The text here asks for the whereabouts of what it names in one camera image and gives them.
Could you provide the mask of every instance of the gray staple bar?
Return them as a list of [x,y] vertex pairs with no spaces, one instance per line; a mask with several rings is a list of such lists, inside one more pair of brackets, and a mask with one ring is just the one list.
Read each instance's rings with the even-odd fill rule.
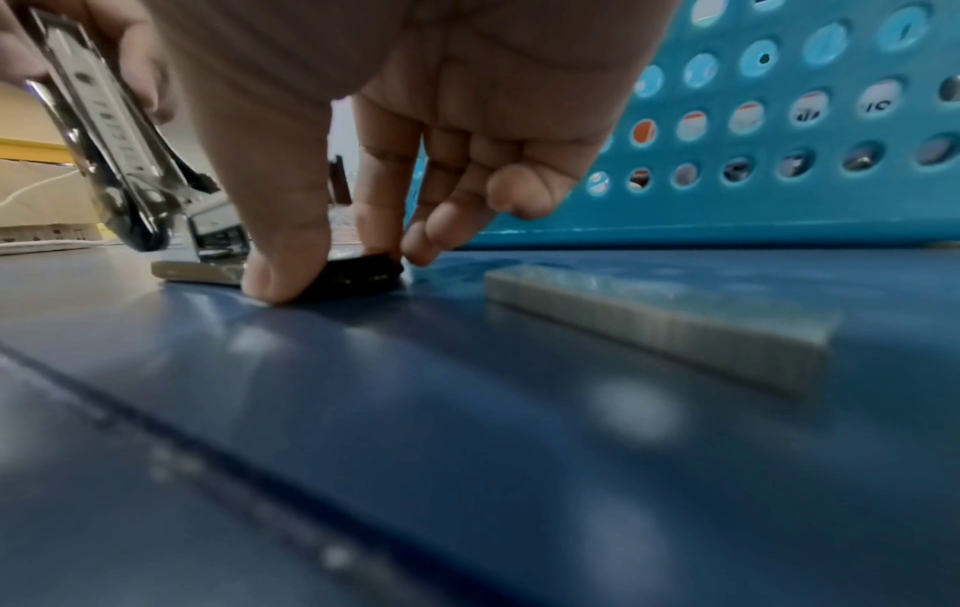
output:
[[790,394],[807,392],[840,315],[673,283],[544,266],[487,272],[487,299]]

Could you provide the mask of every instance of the round hole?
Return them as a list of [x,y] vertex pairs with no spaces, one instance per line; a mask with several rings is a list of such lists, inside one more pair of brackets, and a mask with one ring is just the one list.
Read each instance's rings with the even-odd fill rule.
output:
[[803,43],[803,58],[810,65],[827,65],[843,54],[848,43],[846,26],[842,23],[831,23],[815,31]]
[[753,8],[761,13],[769,13],[783,6],[783,0],[753,0]]
[[97,82],[94,79],[94,77],[88,74],[87,72],[74,72],[73,77],[84,84],[93,85],[93,84],[96,84]]
[[753,175],[753,161],[746,157],[734,158],[723,167],[727,183],[743,183]]
[[587,177],[587,192],[591,196],[603,196],[610,191],[610,176],[603,171],[591,173]]
[[673,171],[673,185],[678,188],[689,188],[700,179],[700,168],[688,162],[681,164]]
[[956,135],[937,135],[923,142],[917,149],[917,164],[937,166],[960,154],[960,138]]
[[884,51],[901,51],[923,38],[930,17],[921,6],[908,6],[887,17],[877,31],[877,44]]
[[861,143],[850,149],[843,157],[843,168],[851,173],[869,171],[883,160],[883,144]]
[[690,112],[677,123],[677,138],[680,141],[696,141],[707,132],[707,115]]
[[947,103],[960,101],[960,76],[950,76],[940,84],[940,100]]
[[790,106],[790,121],[797,126],[813,126],[823,120],[830,107],[830,97],[823,91],[807,93]]
[[878,82],[860,95],[857,101],[857,111],[867,118],[879,118],[889,115],[900,103],[903,96],[903,85],[899,80],[890,78]]
[[634,169],[627,179],[627,189],[639,193],[650,187],[652,177],[649,169]]
[[795,150],[780,161],[777,173],[784,179],[794,179],[805,175],[813,168],[813,152],[809,150]]
[[687,63],[683,70],[683,81],[692,89],[707,86],[717,75],[720,63],[710,53],[700,53]]
[[659,66],[648,65],[647,69],[640,74],[637,83],[633,85],[633,93],[641,99],[653,97],[663,88],[665,79],[663,70]]
[[773,69],[779,57],[776,42],[757,40],[740,56],[740,71],[748,78],[758,78]]
[[633,125],[630,141],[634,147],[645,148],[657,138],[657,123],[653,120],[641,120]]
[[730,116],[730,130],[737,135],[747,135],[760,128],[766,110],[759,101],[744,103]]
[[727,0],[697,0],[690,11],[690,21],[697,27],[709,27],[727,10]]

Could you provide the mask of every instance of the metal stapler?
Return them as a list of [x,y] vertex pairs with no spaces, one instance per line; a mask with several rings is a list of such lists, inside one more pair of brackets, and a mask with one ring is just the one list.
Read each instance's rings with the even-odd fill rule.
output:
[[[158,278],[239,285],[252,243],[214,179],[174,152],[81,24],[29,7],[18,17],[53,68],[27,87],[87,178],[104,224],[127,246],[159,252],[151,264]],[[350,204],[342,161],[330,169],[331,200]],[[332,255],[304,297],[390,290],[401,272],[385,254]]]

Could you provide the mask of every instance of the dark blue groove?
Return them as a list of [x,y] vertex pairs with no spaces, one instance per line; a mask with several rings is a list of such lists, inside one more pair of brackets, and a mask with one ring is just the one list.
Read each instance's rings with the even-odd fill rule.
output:
[[[289,508],[295,513],[343,534],[365,550],[386,553],[406,575],[421,585],[439,590],[457,605],[486,607],[541,607],[542,601],[507,593],[495,583],[451,564],[442,557],[381,527],[352,516],[336,504],[322,500],[275,474],[236,458],[198,438],[179,431],[174,426],[143,414],[135,407],[76,379],[56,371],[43,363],[0,344],[0,356],[42,375],[50,383],[71,392],[86,401],[85,404],[101,410],[106,417],[92,419],[100,426],[127,426],[125,430],[138,431],[155,438],[161,444],[199,457],[206,466],[229,480],[242,483],[255,493]],[[216,500],[228,505],[223,500]]]

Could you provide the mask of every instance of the turquoise basket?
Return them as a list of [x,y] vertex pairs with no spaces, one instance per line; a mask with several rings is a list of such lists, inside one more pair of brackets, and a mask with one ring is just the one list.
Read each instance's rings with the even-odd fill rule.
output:
[[556,213],[471,245],[955,240],[958,156],[957,0],[688,0]]

